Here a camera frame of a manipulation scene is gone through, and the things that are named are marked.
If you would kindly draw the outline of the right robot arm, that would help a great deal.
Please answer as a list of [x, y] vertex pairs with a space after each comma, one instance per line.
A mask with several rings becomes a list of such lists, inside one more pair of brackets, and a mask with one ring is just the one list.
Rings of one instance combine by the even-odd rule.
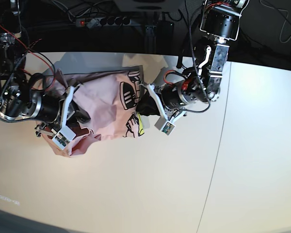
[[[89, 114], [68, 99], [67, 91], [61, 96], [51, 94], [56, 81], [55, 66], [45, 55], [34, 51], [29, 40], [21, 40], [27, 32], [21, 24], [19, 1], [11, 0], [9, 4], [10, 9], [0, 16], [0, 120], [38, 121], [42, 128], [56, 129], [89, 122]], [[49, 67], [50, 77], [25, 71], [29, 53]]]

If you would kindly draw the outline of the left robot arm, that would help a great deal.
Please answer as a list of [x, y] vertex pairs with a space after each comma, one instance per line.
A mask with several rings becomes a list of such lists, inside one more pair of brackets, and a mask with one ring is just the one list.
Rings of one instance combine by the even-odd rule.
[[216, 101], [229, 40], [236, 41], [240, 19], [247, 0], [204, 0], [189, 20], [186, 42], [193, 65], [182, 72], [169, 70], [163, 76], [164, 85], [154, 87], [154, 95], [146, 92], [136, 111], [144, 116], [166, 114], [167, 118], [186, 111], [186, 106], [200, 101]]

